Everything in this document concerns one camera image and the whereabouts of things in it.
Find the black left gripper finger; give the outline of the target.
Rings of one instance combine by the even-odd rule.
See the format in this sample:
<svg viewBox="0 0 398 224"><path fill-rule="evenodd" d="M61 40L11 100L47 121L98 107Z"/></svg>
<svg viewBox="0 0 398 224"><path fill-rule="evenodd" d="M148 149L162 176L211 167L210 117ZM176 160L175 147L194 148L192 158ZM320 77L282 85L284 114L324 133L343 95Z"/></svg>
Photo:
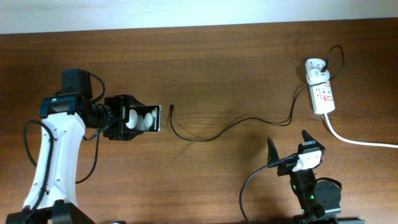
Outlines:
<svg viewBox="0 0 398 224"><path fill-rule="evenodd" d="M145 104L141 103L138 101L134 96L132 95L126 95L126 105L132 106L132 107L141 107L145 106Z"/></svg>
<svg viewBox="0 0 398 224"><path fill-rule="evenodd" d="M131 141L136 136L144 134L144 131L126 131L123 133L123 141Z"/></svg>

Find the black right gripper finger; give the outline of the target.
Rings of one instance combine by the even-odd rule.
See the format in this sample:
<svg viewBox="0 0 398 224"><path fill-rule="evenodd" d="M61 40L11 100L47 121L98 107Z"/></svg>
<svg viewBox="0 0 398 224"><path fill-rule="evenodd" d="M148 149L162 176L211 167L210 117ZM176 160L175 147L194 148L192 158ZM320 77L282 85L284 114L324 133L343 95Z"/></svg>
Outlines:
<svg viewBox="0 0 398 224"><path fill-rule="evenodd" d="M314 138L306 130L302 131L302 137L304 140L304 142L303 142L304 144L314 144L315 143Z"/></svg>
<svg viewBox="0 0 398 224"><path fill-rule="evenodd" d="M280 161L277 149L275 144L271 138L267 138L267 147L268 147L268 156L267 156L267 165L268 167L275 167L277 163Z"/></svg>

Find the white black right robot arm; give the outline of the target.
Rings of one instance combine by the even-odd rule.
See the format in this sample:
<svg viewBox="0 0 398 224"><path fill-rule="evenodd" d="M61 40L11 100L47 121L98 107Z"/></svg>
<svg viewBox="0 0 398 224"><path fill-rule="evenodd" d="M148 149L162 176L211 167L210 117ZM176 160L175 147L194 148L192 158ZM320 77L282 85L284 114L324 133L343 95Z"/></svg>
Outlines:
<svg viewBox="0 0 398 224"><path fill-rule="evenodd" d="M267 165L277 168L277 175L290 177L290 186L298 198L301 215L293 217L294 223L364 223L358 218L339 219L341 213L341 182L328 177L316 177L314 169L323 162L325 147L306 130L297 152L281 159L271 138L267 139Z"/></svg>

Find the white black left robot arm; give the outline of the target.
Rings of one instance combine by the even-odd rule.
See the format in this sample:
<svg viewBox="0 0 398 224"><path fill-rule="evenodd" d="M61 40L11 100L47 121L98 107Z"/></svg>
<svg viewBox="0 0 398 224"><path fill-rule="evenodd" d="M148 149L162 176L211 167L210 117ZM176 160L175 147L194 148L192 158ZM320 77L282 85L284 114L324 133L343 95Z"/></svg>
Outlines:
<svg viewBox="0 0 398 224"><path fill-rule="evenodd" d="M10 213L7 223L92 223L76 199L80 144L87 128L116 141L130 141L160 129L160 106L146 106L132 95L107 97L94 103L81 90L61 91L45 98L38 125L42 129L34 181L23 209Z"/></svg>

